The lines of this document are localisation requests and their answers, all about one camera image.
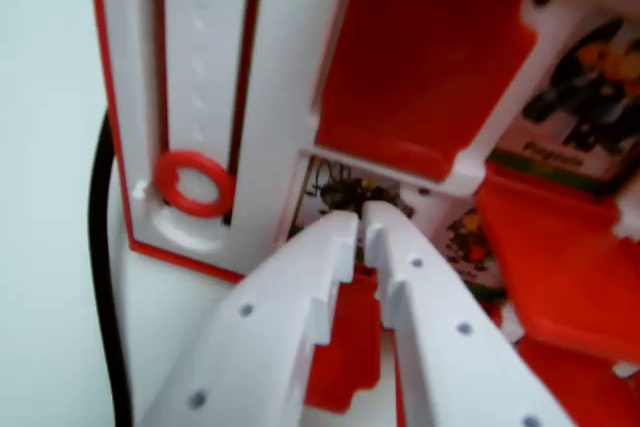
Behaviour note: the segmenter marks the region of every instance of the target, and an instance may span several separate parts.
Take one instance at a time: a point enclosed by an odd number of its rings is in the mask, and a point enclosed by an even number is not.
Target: red plastic part
[[[521,3],[350,0],[316,143],[444,179],[535,44]]]
[[[393,358],[396,367],[396,423],[398,427],[405,427],[407,421],[404,414],[404,401],[402,400],[402,381],[400,380],[400,365],[398,364],[398,348],[395,334],[393,335]]]
[[[613,202],[593,204],[489,171],[477,205],[529,335],[640,362],[640,246],[613,236]]]
[[[341,284],[331,343],[316,347],[306,404],[342,414],[354,394],[380,380],[380,304],[373,270],[357,268]]]
[[[518,352],[582,427],[640,425],[640,397],[611,363],[523,337]]]
[[[195,169],[211,179],[218,188],[213,202],[198,202],[178,190],[178,169]],[[215,160],[200,152],[166,152],[153,172],[153,182],[162,196],[175,208],[197,217],[219,217],[233,207],[234,180]]]

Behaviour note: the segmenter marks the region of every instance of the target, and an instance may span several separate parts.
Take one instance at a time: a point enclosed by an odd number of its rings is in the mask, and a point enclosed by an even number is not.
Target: plastic toy
[[[640,0],[95,5],[131,248],[246,276],[148,425],[342,412],[380,320],[400,423],[640,422],[572,390],[640,363]]]

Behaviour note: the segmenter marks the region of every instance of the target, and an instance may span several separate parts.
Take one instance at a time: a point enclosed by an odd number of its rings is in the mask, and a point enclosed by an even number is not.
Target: colorful label
[[[500,266],[473,201],[454,205],[442,225],[433,243],[474,295],[480,299],[503,297]]]
[[[602,15],[589,25],[490,158],[598,194],[640,158],[640,29]]]

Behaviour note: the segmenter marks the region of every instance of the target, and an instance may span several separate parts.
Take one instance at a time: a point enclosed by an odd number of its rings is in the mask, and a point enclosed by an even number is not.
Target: white wall
[[[0,425],[111,426],[86,234],[106,105],[91,0],[0,11]]]

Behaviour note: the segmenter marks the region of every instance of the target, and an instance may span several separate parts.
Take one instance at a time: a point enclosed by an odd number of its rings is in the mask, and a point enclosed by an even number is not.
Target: toy shelf
[[[640,397],[634,378],[621,379],[611,364],[523,337],[518,352],[577,425],[640,425]]]
[[[521,3],[349,0],[316,143],[444,179],[535,44]]]
[[[477,202],[529,335],[640,363],[640,246],[612,234],[618,219],[613,202],[550,192],[492,170]]]

